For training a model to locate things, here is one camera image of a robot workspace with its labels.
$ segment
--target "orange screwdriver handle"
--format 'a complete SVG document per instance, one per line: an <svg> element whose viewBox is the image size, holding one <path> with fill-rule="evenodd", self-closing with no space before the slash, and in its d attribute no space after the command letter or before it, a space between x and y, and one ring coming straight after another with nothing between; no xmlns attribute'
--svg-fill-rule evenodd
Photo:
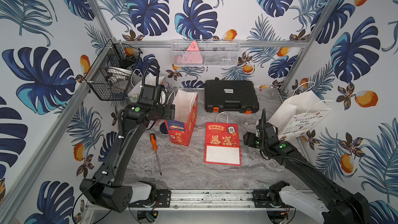
<svg viewBox="0 0 398 224"><path fill-rule="evenodd" d="M153 133L150 135L150 142L152 143L153 150L156 151L158 147L156 146L156 137Z"/></svg>

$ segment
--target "wallpaper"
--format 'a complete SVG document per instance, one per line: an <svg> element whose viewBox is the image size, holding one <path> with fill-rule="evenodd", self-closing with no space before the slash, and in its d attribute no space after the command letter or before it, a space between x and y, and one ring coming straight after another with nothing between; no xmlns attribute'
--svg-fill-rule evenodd
<svg viewBox="0 0 398 224"><path fill-rule="evenodd" d="M324 27L284 92L310 81L335 101L306 149L326 176L368 199L373 223L398 223L397 13L398 0L340 0L328 24L344 27L330 40Z"/></svg>
<svg viewBox="0 0 398 224"><path fill-rule="evenodd" d="M105 38L86 0L0 0L0 25L1 202Z"/></svg>
<svg viewBox="0 0 398 224"><path fill-rule="evenodd" d="M121 107L87 94L47 164L16 215L25 224L77 223L87 204L81 194L83 178L91 178L105 160L117 136L115 112Z"/></svg>
<svg viewBox="0 0 398 224"><path fill-rule="evenodd" d="M137 41L134 47L139 47L142 40L181 38L307 40L327 1L97 0L113 36ZM330 38L329 32L323 39ZM222 68L177 67L170 49L142 50L142 59L157 59L161 74L167 76L172 87L203 87L207 79L215 78L251 80L256 87L280 87L300 48L242 48L237 66Z"/></svg>

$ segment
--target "blue round object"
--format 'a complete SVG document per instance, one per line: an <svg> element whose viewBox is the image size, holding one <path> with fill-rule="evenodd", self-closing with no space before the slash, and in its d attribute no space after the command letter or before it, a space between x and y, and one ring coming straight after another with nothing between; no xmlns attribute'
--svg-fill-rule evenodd
<svg viewBox="0 0 398 224"><path fill-rule="evenodd" d="M169 133L169 132L167 131L167 127L166 127L166 123L165 123L165 122L163 122L163 123L160 124L159 129L160 129L160 132L162 132L163 134L168 134L168 133Z"/></svg>

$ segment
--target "screwdriver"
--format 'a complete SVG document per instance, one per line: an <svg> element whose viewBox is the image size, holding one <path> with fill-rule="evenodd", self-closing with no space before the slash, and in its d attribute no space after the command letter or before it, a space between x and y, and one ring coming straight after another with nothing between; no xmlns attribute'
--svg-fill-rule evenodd
<svg viewBox="0 0 398 224"><path fill-rule="evenodd" d="M158 161L160 175L162 175L162 170L160 169L159 157L158 157L158 152L157 152L158 147L156 146L156 137L155 137L155 134L153 134L153 133L150 134L150 142L152 143L153 150L155 151L155 154L156 154L156 159Z"/></svg>

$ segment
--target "black wire basket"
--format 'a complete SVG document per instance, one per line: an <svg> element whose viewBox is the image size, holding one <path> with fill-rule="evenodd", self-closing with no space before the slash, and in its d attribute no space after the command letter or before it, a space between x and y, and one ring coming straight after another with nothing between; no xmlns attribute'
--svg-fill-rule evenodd
<svg viewBox="0 0 398 224"><path fill-rule="evenodd" d="M98 71L89 82L102 101L122 101L126 98L133 70L142 54L139 48L113 44Z"/></svg>

